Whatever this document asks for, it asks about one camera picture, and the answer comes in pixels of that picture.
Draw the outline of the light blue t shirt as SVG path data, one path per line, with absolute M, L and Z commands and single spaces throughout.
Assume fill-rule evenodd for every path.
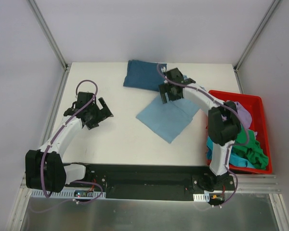
M 187 99 L 163 104 L 161 97 L 156 96 L 136 118 L 164 141 L 172 143 L 199 110 L 194 102 Z

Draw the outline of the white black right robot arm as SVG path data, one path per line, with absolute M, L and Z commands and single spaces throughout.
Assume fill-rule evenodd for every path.
M 229 170 L 229 156 L 237 135 L 241 132 L 236 104 L 225 102 L 211 95 L 193 79 L 185 79 L 178 68 L 169 71 L 157 66 L 157 72 L 164 78 L 159 85 L 163 103 L 187 99 L 195 103 L 208 117 L 208 136 L 213 142 L 210 170 L 213 173 L 207 177 L 207 184 L 213 190 L 224 185 L 222 175 Z

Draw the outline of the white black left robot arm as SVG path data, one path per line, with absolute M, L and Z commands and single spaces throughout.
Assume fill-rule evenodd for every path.
M 74 137 L 83 129 L 91 130 L 113 114 L 102 97 L 79 92 L 77 100 L 67 108 L 54 134 L 37 150 L 29 150 L 25 157 L 26 186 L 31 189 L 59 193 L 65 185 L 76 181 L 88 187 L 92 175 L 83 164 L 65 165 L 62 161 Z

